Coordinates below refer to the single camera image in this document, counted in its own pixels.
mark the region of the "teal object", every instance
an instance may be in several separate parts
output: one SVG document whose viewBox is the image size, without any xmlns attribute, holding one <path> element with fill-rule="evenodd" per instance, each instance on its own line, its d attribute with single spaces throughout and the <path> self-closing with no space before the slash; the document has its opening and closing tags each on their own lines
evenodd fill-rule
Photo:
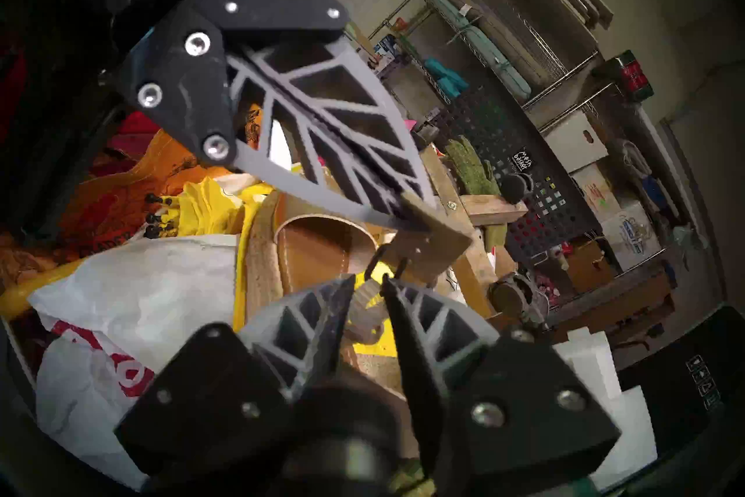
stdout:
<svg viewBox="0 0 745 497">
<path fill-rule="evenodd" d="M 437 85 L 439 86 L 439 89 L 444 91 L 446 96 L 451 100 L 454 100 L 455 98 L 460 96 L 460 93 L 462 92 L 462 90 L 458 89 L 458 87 L 455 85 L 455 82 L 453 82 L 453 80 L 448 77 L 438 79 Z"/>
<path fill-rule="evenodd" d="M 468 88 L 469 84 L 458 73 L 443 66 L 439 60 L 427 58 L 424 67 L 437 80 L 437 85 L 448 98 L 457 98 L 460 93 Z"/>
<path fill-rule="evenodd" d="M 460 30 L 458 33 L 467 37 L 481 57 L 489 63 L 491 70 L 507 86 L 518 100 L 527 100 L 531 96 L 531 87 L 515 69 L 502 52 L 477 27 L 470 24 L 455 6 L 448 0 L 429 0 L 451 25 Z"/>
</svg>

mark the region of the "metal hook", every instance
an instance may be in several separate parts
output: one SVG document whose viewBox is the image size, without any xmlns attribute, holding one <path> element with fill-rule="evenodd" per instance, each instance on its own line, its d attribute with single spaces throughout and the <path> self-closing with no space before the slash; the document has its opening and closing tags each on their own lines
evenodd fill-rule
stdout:
<svg viewBox="0 0 745 497">
<path fill-rule="evenodd" d="M 375 266 L 380 262 L 380 259 L 383 256 L 383 253 L 385 252 L 385 249 L 388 247 L 388 243 L 381 244 L 378 249 L 375 251 L 375 254 L 372 255 L 372 260 L 370 260 L 370 263 L 367 265 L 367 268 L 365 269 L 364 279 L 365 281 L 370 280 L 370 276 L 373 275 L 373 271 L 375 270 Z"/>
<path fill-rule="evenodd" d="M 395 270 L 395 274 L 393 275 L 394 279 L 400 279 L 401 275 L 404 273 L 404 270 L 406 270 L 406 265 L 409 264 L 409 259 L 404 257 L 401 259 L 401 262 L 399 262 L 399 266 Z"/>
</svg>

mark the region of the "white box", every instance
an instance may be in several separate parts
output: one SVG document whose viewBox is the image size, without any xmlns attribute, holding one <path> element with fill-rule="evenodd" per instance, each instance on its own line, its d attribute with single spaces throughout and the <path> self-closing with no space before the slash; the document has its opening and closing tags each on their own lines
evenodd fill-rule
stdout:
<svg viewBox="0 0 745 497">
<path fill-rule="evenodd" d="M 636 198 L 619 197 L 620 212 L 600 222 L 603 234 L 625 272 L 660 250 L 657 235 Z"/>
<path fill-rule="evenodd" d="M 608 156 L 605 144 L 580 110 L 553 128 L 545 140 L 567 172 L 574 172 Z"/>
<path fill-rule="evenodd" d="M 612 218 L 620 212 L 620 204 L 595 162 L 577 172 L 572 172 L 571 176 L 585 193 L 585 200 L 598 220 Z"/>
</svg>

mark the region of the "black pegboard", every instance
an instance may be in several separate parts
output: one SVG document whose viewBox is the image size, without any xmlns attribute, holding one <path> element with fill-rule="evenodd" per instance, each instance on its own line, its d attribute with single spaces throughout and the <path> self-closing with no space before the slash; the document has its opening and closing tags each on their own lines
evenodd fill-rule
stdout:
<svg viewBox="0 0 745 497">
<path fill-rule="evenodd" d="M 439 128 L 435 144 L 441 150 L 448 140 L 464 135 L 479 158 L 495 167 L 498 181 L 515 172 L 532 176 L 535 190 L 525 199 L 528 212 L 508 225 L 505 246 L 517 262 L 527 264 L 565 240 L 600 229 L 582 192 L 503 86 L 467 89 L 431 123 Z"/>
</svg>

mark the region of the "green glove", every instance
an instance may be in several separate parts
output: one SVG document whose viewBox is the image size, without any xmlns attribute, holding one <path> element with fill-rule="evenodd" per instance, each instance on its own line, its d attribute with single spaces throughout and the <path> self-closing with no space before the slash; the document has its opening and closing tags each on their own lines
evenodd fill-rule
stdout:
<svg viewBox="0 0 745 497">
<path fill-rule="evenodd" d="M 499 184 L 494 177 L 494 167 L 489 160 L 482 162 L 471 142 L 465 136 L 460 142 L 451 140 L 445 146 L 449 158 L 455 166 L 455 172 L 469 194 L 500 194 Z M 493 247 L 504 246 L 507 238 L 507 224 L 492 224 L 486 227 L 484 244 L 487 252 Z"/>
</svg>

